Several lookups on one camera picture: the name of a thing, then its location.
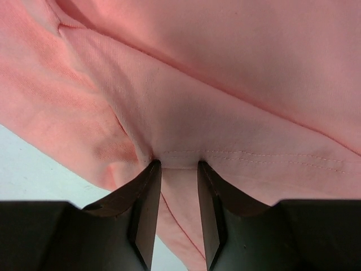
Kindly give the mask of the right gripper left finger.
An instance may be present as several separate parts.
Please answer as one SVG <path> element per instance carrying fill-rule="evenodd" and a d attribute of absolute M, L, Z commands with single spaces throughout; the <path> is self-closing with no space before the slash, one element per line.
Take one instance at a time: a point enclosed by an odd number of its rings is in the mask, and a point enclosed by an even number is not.
<path fill-rule="evenodd" d="M 2 201 L 2 270 L 150 270 L 161 163 L 78 208 L 69 202 Z"/>

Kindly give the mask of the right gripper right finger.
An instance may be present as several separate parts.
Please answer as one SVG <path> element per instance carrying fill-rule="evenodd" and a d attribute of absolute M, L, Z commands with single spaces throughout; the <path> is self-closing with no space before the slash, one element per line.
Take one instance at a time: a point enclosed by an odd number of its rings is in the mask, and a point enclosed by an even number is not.
<path fill-rule="evenodd" d="M 360 201 L 282 200 L 268 206 L 197 166 L 208 270 L 359 270 Z"/>

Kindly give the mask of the pink t shirt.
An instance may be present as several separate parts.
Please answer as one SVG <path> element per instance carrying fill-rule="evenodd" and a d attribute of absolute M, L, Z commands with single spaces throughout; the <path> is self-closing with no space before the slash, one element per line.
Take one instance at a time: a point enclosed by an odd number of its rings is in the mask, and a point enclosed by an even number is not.
<path fill-rule="evenodd" d="M 359 1 L 2 1 L 1 124 L 205 270 L 197 164 L 266 203 L 360 198 Z"/>

